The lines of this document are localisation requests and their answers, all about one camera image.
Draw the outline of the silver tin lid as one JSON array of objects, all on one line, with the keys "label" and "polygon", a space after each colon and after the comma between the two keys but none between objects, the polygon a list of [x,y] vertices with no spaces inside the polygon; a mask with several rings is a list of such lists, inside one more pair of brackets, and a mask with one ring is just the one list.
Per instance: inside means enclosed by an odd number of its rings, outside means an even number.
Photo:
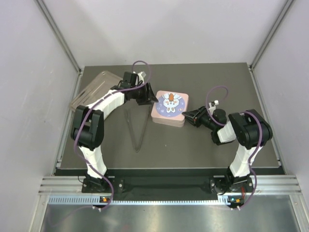
[{"label": "silver tin lid", "polygon": [[152,116],[175,117],[187,111],[189,95],[172,91],[160,90],[156,93],[158,102],[153,105]]}]

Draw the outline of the metal tongs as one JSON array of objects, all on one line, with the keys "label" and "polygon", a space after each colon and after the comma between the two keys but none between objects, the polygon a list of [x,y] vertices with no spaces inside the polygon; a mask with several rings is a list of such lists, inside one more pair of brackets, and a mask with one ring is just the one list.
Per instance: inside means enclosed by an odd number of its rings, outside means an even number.
[{"label": "metal tongs", "polygon": [[141,149],[149,114],[150,106],[132,107],[124,110],[130,139],[136,153]]}]

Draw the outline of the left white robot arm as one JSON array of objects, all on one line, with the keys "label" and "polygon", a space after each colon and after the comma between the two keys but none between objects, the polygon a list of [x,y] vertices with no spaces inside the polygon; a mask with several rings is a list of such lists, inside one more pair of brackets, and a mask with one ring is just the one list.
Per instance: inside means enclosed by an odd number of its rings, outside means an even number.
[{"label": "left white robot arm", "polygon": [[104,121],[115,109],[130,100],[135,100],[138,105],[158,101],[145,77],[145,72],[131,71],[125,72],[123,78],[113,84],[105,78],[102,84],[88,87],[89,95],[97,97],[95,101],[77,105],[70,137],[74,141],[74,151],[87,166],[83,192],[99,193],[112,189],[101,151]]}]

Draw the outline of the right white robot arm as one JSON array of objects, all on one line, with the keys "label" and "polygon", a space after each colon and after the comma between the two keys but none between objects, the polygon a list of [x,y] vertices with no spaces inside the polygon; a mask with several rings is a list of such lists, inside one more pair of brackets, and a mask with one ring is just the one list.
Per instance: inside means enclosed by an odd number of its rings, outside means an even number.
[{"label": "right white robot arm", "polygon": [[196,110],[183,112],[185,121],[194,127],[205,126],[211,130],[216,145],[238,141],[239,145],[232,163],[221,179],[211,180],[211,190],[218,195],[238,191],[249,185],[252,164],[258,152],[272,139],[271,126],[254,109],[227,115],[217,108],[218,100],[209,102]]}]

